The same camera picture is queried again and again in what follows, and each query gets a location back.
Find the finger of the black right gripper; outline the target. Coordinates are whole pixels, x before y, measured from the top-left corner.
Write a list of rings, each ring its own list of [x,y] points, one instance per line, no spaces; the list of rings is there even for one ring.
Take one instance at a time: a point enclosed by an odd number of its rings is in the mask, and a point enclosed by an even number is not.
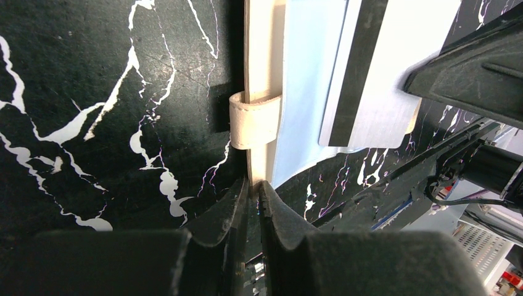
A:
[[[522,4],[414,69],[404,92],[522,128]]]

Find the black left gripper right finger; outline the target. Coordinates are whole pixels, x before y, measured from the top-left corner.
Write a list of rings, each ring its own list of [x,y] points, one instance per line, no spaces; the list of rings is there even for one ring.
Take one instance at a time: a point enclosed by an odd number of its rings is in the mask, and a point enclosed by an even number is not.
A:
[[[324,232],[263,181],[268,295],[485,295],[462,248],[439,232]]]

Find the silver card with black stripe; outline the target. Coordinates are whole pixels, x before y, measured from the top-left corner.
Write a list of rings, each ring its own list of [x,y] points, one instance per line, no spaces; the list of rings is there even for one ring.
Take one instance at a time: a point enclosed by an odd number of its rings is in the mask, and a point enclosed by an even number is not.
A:
[[[419,97],[403,92],[410,71],[443,48],[459,1],[349,1],[319,143],[396,148]]]

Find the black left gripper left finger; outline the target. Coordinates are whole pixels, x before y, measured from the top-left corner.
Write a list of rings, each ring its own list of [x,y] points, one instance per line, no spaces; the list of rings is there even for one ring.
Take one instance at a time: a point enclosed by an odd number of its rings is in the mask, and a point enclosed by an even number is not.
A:
[[[180,229],[53,231],[1,274],[2,295],[239,295],[249,182]]]

